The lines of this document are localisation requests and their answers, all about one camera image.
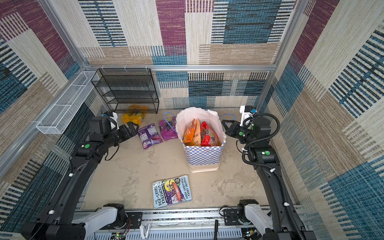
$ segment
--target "beige floor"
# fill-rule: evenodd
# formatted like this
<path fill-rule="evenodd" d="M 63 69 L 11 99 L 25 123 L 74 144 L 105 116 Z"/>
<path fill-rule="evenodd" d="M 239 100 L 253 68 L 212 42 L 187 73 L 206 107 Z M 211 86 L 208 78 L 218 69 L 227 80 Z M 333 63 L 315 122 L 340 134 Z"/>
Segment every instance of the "beige floor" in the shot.
<path fill-rule="evenodd" d="M 159 110 L 158 114 L 147 115 L 141 126 L 155 123 L 158 129 L 158 122 L 166 111 Z M 170 112 L 176 115 L 179 111 Z M 238 109 L 215 111 L 219 116 L 224 113 L 235 114 L 240 120 Z M 99 164 L 85 196 L 83 209 L 93 210 L 107 203 L 122 203 L 126 209 L 152 209 L 152 183 L 185 174 L 189 178 L 192 201 L 171 207 L 235 206 L 240 199 L 256 199 L 260 205 L 268 205 L 256 171 L 242 162 L 235 142 L 236 139 L 227 137 L 217 171 L 191 173 L 180 140 L 164 141 L 144 150 L 139 137 L 135 136 L 120 144 L 119 151 L 111 161 Z M 113 147 L 109 151 L 114 153 L 115 150 Z"/>

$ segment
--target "white paper bag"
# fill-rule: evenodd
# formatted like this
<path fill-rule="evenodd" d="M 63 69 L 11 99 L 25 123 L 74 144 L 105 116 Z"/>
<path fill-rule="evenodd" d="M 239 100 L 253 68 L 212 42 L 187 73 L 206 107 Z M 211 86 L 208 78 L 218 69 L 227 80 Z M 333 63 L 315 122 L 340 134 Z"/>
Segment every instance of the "white paper bag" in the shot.
<path fill-rule="evenodd" d="M 184 133 L 195 118 L 200 120 L 200 124 L 206 122 L 209 127 L 215 131 L 221 146 L 198 147 L 184 145 Z M 227 136 L 225 135 L 217 112 L 196 107 L 186 108 L 176 117 L 176 132 L 183 145 L 185 157 L 187 158 L 191 172 L 206 172 L 218 169 Z"/>

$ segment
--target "book cover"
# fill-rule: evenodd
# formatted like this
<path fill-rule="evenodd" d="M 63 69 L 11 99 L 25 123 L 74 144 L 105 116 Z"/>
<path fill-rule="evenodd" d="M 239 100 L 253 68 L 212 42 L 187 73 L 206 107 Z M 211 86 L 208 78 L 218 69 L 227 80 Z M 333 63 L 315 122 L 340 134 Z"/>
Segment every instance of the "book cover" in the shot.
<path fill-rule="evenodd" d="M 152 189 L 156 209 L 192 200 L 187 175 L 157 181 L 153 183 Z"/>

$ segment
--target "striped fabric wall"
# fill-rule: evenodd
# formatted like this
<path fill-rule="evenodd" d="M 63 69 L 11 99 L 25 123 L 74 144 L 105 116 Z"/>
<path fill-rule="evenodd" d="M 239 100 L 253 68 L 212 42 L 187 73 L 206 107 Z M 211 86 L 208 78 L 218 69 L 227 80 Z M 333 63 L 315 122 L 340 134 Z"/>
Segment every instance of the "striped fabric wall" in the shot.
<path fill-rule="evenodd" d="M 152 72 L 160 109 L 255 106 L 268 72 Z"/>
<path fill-rule="evenodd" d="M 0 1 L 0 156 L 78 70 L 37 0 Z M 62 136 L 39 134 L 0 180 L 0 238 L 20 237 L 61 180 L 80 124 L 98 111 L 88 99 Z"/>
<path fill-rule="evenodd" d="M 69 166 L 70 154 L 95 116 L 88 105 L 100 111 L 95 99 L 90 94 L 62 135 L 39 134 L 6 173 L 0 184 L 0 236 L 19 233 L 47 205 Z"/>
<path fill-rule="evenodd" d="M 37 0 L 2 0 L 0 155 L 79 66 Z"/>
<path fill-rule="evenodd" d="M 262 111 L 318 239 L 384 236 L 384 2 L 310 0 Z"/>
<path fill-rule="evenodd" d="M 273 64 L 296 0 L 52 3 L 91 65 Z M 255 105 L 265 80 L 238 72 L 155 74 L 160 108 Z"/>

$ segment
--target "white wire basket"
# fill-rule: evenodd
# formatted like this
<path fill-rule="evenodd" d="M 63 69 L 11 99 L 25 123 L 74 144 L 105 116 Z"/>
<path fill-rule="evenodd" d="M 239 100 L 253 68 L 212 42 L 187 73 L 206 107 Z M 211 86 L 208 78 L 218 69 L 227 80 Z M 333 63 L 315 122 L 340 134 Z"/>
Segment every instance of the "white wire basket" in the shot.
<path fill-rule="evenodd" d="M 99 80 L 93 71 L 83 71 L 41 119 L 36 128 L 43 134 L 63 134 L 73 117 Z"/>

